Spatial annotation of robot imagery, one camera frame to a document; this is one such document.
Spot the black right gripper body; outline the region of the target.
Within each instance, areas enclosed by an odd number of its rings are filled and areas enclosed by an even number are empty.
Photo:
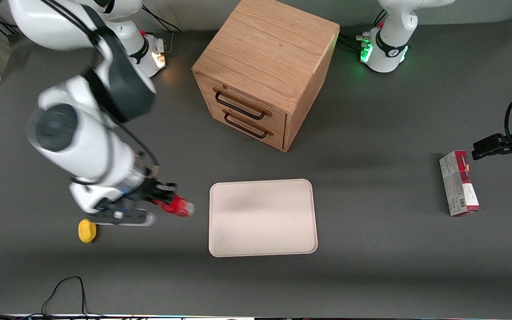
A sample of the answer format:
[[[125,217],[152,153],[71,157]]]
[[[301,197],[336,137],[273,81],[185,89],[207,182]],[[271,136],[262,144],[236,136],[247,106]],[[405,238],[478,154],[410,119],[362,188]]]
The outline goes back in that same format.
[[[164,202],[164,197],[158,196],[158,182],[153,178],[146,178],[140,186],[125,195],[125,208],[140,208],[141,202],[151,203],[151,199],[158,199]]]

